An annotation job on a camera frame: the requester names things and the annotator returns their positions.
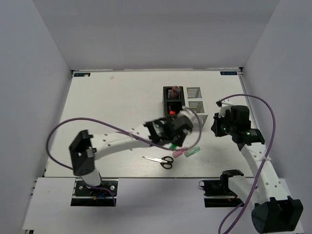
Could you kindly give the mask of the clear tube of crayons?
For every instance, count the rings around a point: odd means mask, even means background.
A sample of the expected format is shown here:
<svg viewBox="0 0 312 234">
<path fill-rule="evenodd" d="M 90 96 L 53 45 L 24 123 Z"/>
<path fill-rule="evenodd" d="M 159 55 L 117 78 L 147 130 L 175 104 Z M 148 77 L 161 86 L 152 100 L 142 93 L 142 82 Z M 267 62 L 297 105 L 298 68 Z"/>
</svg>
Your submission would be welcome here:
<svg viewBox="0 0 312 234">
<path fill-rule="evenodd" d="M 173 87 L 171 88 L 170 98 L 172 98 L 172 99 L 178 99 L 179 96 L 180 96 L 180 91 L 181 91 L 180 86 L 173 86 Z"/>
</svg>

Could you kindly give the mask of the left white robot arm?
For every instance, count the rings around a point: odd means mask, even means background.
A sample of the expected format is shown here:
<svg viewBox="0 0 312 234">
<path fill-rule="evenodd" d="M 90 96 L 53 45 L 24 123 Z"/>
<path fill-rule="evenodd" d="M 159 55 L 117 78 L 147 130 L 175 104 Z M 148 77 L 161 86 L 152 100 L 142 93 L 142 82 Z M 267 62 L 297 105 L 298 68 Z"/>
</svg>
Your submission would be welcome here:
<svg viewBox="0 0 312 234">
<path fill-rule="evenodd" d="M 183 111 L 176 117 L 164 117 L 145 122 L 125 131 L 117 130 L 110 134 L 90 134 L 80 131 L 69 146 L 73 174 L 86 183 L 86 189 L 94 195 L 103 189 L 100 173 L 95 161 L 114 153 L 134 148 L 158 147 L 169 150 L 165 145 L 181 147 L 193 130 L 194 115 Z"/>
</svg>

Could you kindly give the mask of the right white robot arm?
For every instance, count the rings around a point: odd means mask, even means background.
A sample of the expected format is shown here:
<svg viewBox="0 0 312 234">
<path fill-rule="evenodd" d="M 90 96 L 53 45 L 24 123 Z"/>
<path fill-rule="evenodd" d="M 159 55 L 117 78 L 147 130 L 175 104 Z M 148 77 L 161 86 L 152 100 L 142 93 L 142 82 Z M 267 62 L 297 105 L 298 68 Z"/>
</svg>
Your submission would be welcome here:
<svg viewBox="0 0 312 234">
<path fill-rule="evenodd" d="M 221 191 L 235 193 L 251 211 L 252 223 L 260 234 L 294 231 L 303 212 L 299 199 L 292 199 L 278 178 L 262 133 L 251 127 L 247 106 L 220 104 L 211 130 L 216 137 L 231 136 L 254 176 L 251 185 L 239 170 L 222 173 Z"/>
</svg>

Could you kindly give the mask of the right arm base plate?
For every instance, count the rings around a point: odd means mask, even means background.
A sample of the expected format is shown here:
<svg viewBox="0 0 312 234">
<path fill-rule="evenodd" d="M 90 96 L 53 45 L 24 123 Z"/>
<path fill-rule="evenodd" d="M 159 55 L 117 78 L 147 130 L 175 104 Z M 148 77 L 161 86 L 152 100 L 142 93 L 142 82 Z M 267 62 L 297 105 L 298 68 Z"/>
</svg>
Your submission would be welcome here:
<svg viewBox="0 0 312 234">
<path fill-rule="evenodd" d="M 204 192 L 205 208 L 234 208 L 242 202 L 234 192 L 224 190 L 220 180 L 201 180 L 198 186 Z"/>
</svg>

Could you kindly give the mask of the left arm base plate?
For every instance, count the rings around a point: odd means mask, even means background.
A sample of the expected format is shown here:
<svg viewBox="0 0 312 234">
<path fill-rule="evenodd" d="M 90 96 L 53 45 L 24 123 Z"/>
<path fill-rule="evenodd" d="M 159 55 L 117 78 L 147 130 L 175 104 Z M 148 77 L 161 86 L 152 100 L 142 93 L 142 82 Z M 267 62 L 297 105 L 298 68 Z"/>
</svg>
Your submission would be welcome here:
<svg viewBox="0 0 312 234">
<path fill-rule="evenodd" d="M 103 189 L 89 188 L 82 180 L 74 183 L 71 198 L 72 207 L 114 207 L 117 203 L 117 180 L 103 180 Z"/>
</svg>

